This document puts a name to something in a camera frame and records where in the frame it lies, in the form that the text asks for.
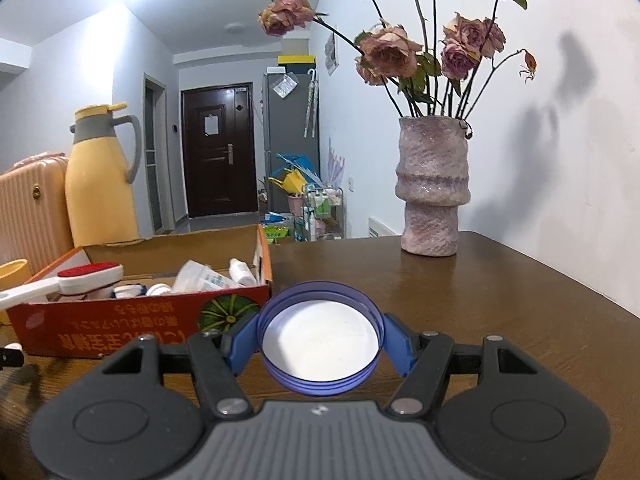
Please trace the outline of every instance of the translucent purple rim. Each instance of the translucent purple rim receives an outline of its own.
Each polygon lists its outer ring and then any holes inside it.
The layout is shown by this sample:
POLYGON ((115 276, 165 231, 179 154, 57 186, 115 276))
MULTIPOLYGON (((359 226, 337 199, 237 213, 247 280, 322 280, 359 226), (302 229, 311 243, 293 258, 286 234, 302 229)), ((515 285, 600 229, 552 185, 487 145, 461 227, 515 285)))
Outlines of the translucent purple rim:
POLYGON ((265 368, 282 386, 303 395, 328 397, 353 390, 373 373, 385 340, 385 325, 382 314, 373 301, 352 286, 335 282, 305 282, 286 288, 264 305, 258 318, 257 336, 265 368), (262 352, 262 340, 268 325, 283 310, 310 300, 338 301, 354 308, 371 323, 378 336, 378 352, 367 366, 353 375, 335 381, 305 381, 287 374, 269 361, 262 352))

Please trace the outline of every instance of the bouquet of dried roses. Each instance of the bouquet of dried roses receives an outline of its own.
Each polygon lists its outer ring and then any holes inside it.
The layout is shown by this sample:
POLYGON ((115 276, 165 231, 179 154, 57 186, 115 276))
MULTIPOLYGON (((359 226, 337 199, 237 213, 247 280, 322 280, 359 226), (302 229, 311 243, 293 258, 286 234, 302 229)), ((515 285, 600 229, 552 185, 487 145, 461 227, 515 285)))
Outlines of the bouquet of dried roses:
MULTIPOLYGON (((282 36, 296 26, 305 27, 308 22, 319 23, 340 36, 359 53, 355 59, 358 74, 369 85, 384 86, 400 116, 402 111, 389 84, 406 98, 413 117, 439 114, 466 121, 495 72, 507 60, 524 53, 520 75, 526 76, 525 82, 535 76, 536 60, 526 49, 519 49, 500 61, 496 59, 496 54, 502 53, 506 44, 506 37, 496 22, 501 0, 495 0, 491 18, 470 20, 456 14, 440 36, 437 0, 433 0, 431 37, 420 0, 414 0, 423 44, 410 40, 402 25, 389 23, 376 0, 371 1, 380 22, 354 40, 329 26, 322 18, 324 15, 313 10, 308 0, 273 0, 258 20, 264 31, 272 36, 282 36), (472 100, 472 89, 483 59, 490 60, 491 71, 472 100)), ((527 0, 513 1, 527 9, 527 0)))

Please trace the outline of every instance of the floor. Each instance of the floor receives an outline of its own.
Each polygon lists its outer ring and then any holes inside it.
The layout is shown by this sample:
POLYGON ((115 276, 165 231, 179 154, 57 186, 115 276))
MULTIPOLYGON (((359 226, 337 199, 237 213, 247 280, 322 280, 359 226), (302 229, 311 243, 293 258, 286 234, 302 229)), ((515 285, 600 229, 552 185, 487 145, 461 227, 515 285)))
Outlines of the floor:
POLYGON ((260 223, 260 215, 255 213, 236 213, 233 215, 200 216, 185 218, 178 222, 173 234, 193 233, 210 229, 227 229, 260 223))

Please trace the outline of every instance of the textured vase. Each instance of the textured vase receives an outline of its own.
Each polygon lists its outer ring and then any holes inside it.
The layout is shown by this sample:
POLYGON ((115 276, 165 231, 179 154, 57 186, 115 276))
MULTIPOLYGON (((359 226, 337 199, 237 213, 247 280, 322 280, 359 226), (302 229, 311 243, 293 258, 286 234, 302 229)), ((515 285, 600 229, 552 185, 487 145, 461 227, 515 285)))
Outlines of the textured vase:
POLYGON ((466 123, 443 116, 400 119, 396 196, 406 202, 402 248, 421 256, 458 250, 458 206, 471 199, 466 123))

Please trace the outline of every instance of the yellow thermos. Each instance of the yellow thermos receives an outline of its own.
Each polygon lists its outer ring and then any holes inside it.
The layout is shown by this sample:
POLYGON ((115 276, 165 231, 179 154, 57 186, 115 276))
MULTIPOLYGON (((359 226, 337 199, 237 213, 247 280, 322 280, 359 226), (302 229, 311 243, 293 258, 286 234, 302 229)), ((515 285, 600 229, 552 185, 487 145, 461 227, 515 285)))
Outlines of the yellow thermos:
POLYGON ((76 112, 74 145, 66 168, 65 192, 76 247, 140 237, 131 184, 140 166, 142 130, 136 116, 113 117, 126 103, 94 105, 76 112), (114 126, 131 123, 136 153, 129 167, 114 126))

